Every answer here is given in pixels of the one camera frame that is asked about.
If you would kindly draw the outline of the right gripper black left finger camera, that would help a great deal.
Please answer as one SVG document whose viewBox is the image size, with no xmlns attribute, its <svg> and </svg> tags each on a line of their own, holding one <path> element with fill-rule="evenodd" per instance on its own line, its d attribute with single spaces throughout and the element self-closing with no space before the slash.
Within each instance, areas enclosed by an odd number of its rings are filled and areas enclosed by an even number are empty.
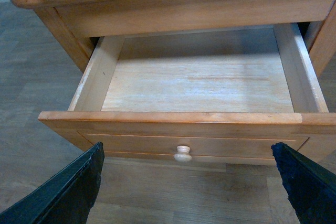
<svg viewBox="0 0 336 224">
<path fill-rule="evenodd" d="M 104 150 L 89 148 L 1 213 L 1 223 L 86 223 L 101 185 Z"/>
</svg>

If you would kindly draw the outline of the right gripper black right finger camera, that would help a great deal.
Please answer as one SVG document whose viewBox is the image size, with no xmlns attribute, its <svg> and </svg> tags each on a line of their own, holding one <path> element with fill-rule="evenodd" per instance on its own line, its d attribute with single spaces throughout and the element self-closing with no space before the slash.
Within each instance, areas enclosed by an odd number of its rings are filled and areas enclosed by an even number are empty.
<svg viewBox="0 0 336 224">
<path fill-rule="evenodd" d="M 285 143 L 271 149 L 300 223 L 335 223 L 335 174 Z"/>
</svg>

